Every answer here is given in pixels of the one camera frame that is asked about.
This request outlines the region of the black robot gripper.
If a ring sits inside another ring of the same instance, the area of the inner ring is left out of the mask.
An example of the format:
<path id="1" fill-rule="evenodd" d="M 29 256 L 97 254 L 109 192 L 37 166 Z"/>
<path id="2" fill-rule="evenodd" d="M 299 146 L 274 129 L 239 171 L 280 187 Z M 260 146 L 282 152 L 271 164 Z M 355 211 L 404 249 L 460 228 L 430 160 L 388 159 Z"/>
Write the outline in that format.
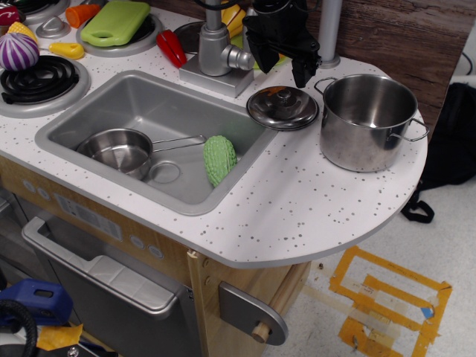
<path id="1" fill-rule="evenodd" d="M 320 45 L 306 22 L 319 4 L 317 1 L 309 7 L 306 1 L 252 2 L 254 14 L 243 20 L 245 38 L 263 73 L 269 73 L 283 55 L 292 59 L 292 74 L 299 89 L 315 76 L 321 64 Z"/>

